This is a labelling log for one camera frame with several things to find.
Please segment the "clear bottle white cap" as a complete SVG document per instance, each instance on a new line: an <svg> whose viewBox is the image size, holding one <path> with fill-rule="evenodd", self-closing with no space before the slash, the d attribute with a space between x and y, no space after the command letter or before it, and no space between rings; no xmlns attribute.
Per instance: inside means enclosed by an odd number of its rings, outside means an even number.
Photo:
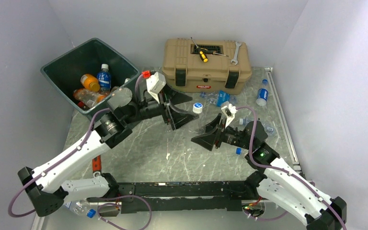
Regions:
<svg viewBox="0 0 368 230"><path fill-rule="evenodd" d="M204 105L200 102L193 104L193 112L198 115L195 120L194 131L197 134L203 134L206 130L206 113L204 112Z"/></svg>

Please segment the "crushed Pepsi bottle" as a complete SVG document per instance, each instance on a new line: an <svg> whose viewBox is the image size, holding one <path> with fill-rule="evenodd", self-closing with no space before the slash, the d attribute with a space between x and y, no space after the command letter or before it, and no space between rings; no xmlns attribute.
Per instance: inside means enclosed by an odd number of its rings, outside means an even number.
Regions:
<svg viewBox="0 0 368 230"><path fill-rule="evenodd" d="M243 149L243 148L237 148L236 149L236 154L238 156L242 156L242 157L245 157L249 154L249 150L248 149Z"/></svg>

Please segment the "crushed blue label bottle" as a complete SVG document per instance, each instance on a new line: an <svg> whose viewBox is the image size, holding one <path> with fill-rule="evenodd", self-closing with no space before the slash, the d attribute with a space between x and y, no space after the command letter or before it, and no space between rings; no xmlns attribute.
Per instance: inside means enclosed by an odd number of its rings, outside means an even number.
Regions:
<svg viewBox="0 0 368 230"><path fill-rule="evenodd" d="M221 105L225 102L229 102L233 105L237 103L237 98L235 95L231 95L222 90L215 92L201 92L200 97L217 107L221 107Z"/></svg>

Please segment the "blue label water bottle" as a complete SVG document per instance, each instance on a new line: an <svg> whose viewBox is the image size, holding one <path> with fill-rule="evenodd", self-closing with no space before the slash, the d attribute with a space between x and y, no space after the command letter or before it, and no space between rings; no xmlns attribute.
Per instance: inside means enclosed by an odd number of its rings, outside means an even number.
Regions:
<svg viewBox="0 0 368 230"><path fill-rule="evenodd" d="M108 64L101 65L101 71L97 74L96 78L100 85L100 92L102 94L109 93L111 90L111 74Z"/></svg>

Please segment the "clear bottle orange label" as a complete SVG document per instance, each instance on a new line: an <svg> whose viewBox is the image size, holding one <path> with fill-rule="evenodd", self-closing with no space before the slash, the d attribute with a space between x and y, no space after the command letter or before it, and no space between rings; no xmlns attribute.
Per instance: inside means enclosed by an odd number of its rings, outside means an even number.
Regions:
<svg viewBox="0 0 368 230"><path fill-rule="evenodd" d="M103 99L106 98L105 95L102 95L98 92L93 92L85 88L81 88L78 90L75 90L73 92L73 97L83 102L86 106L89 108L95 107L97 104L99 104Z"/></svg>

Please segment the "orange juice bottle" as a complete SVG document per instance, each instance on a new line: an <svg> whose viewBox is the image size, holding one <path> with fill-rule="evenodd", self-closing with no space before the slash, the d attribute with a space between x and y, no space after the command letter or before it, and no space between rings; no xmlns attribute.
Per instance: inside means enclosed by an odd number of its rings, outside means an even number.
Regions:
<svg viewBox="0 0 368 230"><path fill-rule="evenodd" d="M98 79L91 74L84 74L81 76L80 82L82 86L90 91L98 92L100 90L100 85Z"/></svg>

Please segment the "small red cap bottle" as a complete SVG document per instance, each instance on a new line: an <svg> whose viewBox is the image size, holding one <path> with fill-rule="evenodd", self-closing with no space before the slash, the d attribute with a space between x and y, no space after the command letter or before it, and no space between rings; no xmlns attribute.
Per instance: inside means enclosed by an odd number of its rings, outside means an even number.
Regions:
<svg viewBox="0 0 368 230"><path fill-rule="evenodd" d="M88 109L89 109L89 107L88 107L86 104L84 104L83 102L81 102L81 101L77 103L77 106L78 106L80 109L84 110L84 111L86 111L86 110L88 110Z"/></svg>

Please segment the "dark green plastic bin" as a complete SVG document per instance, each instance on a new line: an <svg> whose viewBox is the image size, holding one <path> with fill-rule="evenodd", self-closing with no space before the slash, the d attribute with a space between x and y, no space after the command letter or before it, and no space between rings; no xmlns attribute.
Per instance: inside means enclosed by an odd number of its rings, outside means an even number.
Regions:
<svg viewBox="0 0 368 230"><path fill-rule="evenodd" d="M104 87L134 90L139 70L110 45L92 38L41 68L43 76L78 112L92 119L110 99Z"/></svg>

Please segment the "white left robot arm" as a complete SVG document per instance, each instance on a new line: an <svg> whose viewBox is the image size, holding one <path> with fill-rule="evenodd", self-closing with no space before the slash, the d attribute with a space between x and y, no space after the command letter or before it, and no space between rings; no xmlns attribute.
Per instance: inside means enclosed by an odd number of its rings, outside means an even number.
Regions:
<svg viewBox="0 0 368 230"><path fill-rule="evenodd" d="M150 98L145 98L145 91L142 91L136 99L129 88L111 93L107 107L94 114L88 131L79 141L39 167L24 167L18 171L34 212L44 217L71 201L94 197L106 201L118 199L119 184L109 173L77 181L70 180L70 176L85 163L121 143L142 120L161 116L176 130L197 119L197 115L178 108L179 104L191 100L191 96L168 85Z"/></svg>

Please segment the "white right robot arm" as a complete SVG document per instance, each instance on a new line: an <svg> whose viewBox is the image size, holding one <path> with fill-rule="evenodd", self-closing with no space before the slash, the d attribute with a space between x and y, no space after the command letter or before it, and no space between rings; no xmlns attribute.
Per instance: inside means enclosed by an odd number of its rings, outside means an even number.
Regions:
<svg viewBox="0 0 368 230"><path fill-rule="evenodd" d="M209 151L226 143L247 150L245 159L254 172L244 181L251 199L268 199L296 217L308 230L346 229L347 204L310 184L266 143L268 137L260 121L244 129L225 126L222 114L208 123L204 133L191 141Z"/></svg>

